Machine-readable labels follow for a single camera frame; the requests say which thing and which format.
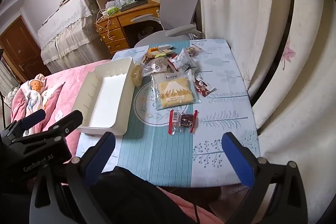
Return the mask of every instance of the wooden desk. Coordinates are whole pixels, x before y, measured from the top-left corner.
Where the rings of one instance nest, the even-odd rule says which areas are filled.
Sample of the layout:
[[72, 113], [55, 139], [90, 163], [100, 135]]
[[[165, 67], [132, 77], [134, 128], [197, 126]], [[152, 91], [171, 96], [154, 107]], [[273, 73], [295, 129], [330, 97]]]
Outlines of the wooden desk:
[[153, 14], [154, 17], [158, 17], [157, 10], [159, 9], [160, 3], [148, 0], [147, 4], [124, 12], [117, 12], [109, 18], [106, 17], [102, 22], [95, 23], [97, 32], [101, 35], [100, 40], [105, 42], [111, 54], [132, 47], [131, 43], [127, 40], [124, 27], [134, 24], [135, 22], [131, 22], [131, 20], [141, 15]]

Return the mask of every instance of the blue gripper pad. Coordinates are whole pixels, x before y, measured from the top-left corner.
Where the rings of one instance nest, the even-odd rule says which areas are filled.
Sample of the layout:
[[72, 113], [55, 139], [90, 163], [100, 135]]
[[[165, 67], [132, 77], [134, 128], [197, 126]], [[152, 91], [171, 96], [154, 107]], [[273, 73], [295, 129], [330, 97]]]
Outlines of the blue gripper pad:
[[255, 156], [231, 132], [223, 134], [222, 148], [241, 183], [251, 188], [258, 168]]
[[90, 187], [97, 182], [115, 146], [115, 136], [111, 132], [106, 132], [97, 144], [94, 147], [89, 148], [86, 152], [92, 154], [92, 158], [85, 168], [84, 183], [87, 187]]
[[44, 119], [45, 119], [45, 112], [43, 109], [40, 109], [30, 114], [26, 118], [23, 118], [21, 120], [21, 128], [22, 130], [29, 130], [29, 128], [32, 128], [34, 125], [38, 124]]

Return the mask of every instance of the floral tablecloth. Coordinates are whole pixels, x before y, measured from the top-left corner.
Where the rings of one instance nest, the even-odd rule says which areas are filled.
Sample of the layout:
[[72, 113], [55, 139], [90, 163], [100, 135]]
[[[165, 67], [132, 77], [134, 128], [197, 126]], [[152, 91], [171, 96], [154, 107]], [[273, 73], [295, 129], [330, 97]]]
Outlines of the floral tablecloth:
[[[190, 44], [202, 49], [194, 59], [196, 74], [215, 87], [201, 102], [180, 106], [185, 113], [198, 110], [198, 124], [193, 134], [188, 130], [168, 134], [170, 109], [155, 110], [152, 82], [143, 79], [135, 89], [128, 130], [117, 137], [116, 148], [104, 171], [116, 165], [154, 185], [175, 187], [211, 187], [238, 183], [222, 147], [223, 133], [232, 132], [243, 146], [258, 157], [256, 126], [245, 85], [231, 50], [225, 40], [204, 39], [171, 43], [179, 53]], [[148, 46], [120, 51], [112, 60], [133, 57], [136, 62]], [[81, 134], [77, 156], [99, 140], [99, 136]]]

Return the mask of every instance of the chair armrest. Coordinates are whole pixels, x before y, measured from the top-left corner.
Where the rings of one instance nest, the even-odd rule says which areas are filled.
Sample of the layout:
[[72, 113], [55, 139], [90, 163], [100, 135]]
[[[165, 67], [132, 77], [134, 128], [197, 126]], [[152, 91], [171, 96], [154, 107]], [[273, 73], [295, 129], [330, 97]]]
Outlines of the chair armrest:
[[196, 29], [195, 24], [180, 26], [165, 32], [168, 37], [178, 37], [179, 35], [192, 33], [197, 38], [202, 37], [202, 33]]
[[153, 14], [146, 14], [146, 15], [141, 15], [141, 16], [132, 18], [131, 22], [143, 22], [143, 21], [147, 21], [147, 20], [154, 20], [154, 21], [161, 24], [160, 19], [157, 18], [157, 17], [153, 17]]

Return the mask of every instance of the pink fabric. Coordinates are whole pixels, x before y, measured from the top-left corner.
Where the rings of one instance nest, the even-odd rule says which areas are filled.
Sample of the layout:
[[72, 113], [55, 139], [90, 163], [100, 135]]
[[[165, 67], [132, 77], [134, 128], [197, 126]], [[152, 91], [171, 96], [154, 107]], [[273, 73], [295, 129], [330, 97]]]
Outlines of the pink fabric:
[[[180, 198], [177, 195], [174, 195], [172, 193], [165, 191], [164, 189], [161, 189], [160, 187], [158, 188], [162, 192], [164, 192], [171, 200], [173, 200], [187, 216], [197, 221], [195, 215], [195, 208], [193, 204], [184, 200], [183, 198]], [[207, 210], [204, 210], [203, 208], [198, 206], [197, 206], [197, 214], [199, 217], [200, 224], [223, 224], [223, 222], [218, 217], [214, 216], [212, 213], [209, 213]]]
[[10, 108], [10, 121], [18, 121], [26, 116], [26, 97], [19, 89], [14, 95], [12, 106]]
[[64, 84], [59, 85], [52, 95], [50, 96], [48, 102], [46, 103], [46, 107], [44, 109], [45, 111], [45, 119], [38, 124], [34, 125], [34, 132], [41, 132], [45, 126], [48, 124], [48, 121], [50, 120], [51, 115], [53, 114], [53, 111], [55, 109], [59, 94], [61, 93], [62, 87]]
[[[72, 106], [87, 73], [89, 71], [93, 71], [96, 65], [100, 65], [109, 61], [110, 60], [101, 60], [88, 65], [63, 70], [46, 77], [46, 89], [53, 87], [57, 83], [65, 82], [65, 84], [63, 85], [63, 88], [59, 94], [50, 120], [43, 128], [43, 131], [48, 130], [48, 128], [56, 122], [55, 115], [59, 110], [62, 111], [63, 117], [71, 112]], [[76, 154], [79, 136], [80, 132], [75, 130], [66, 138], [72, 156], [75, 156]]]

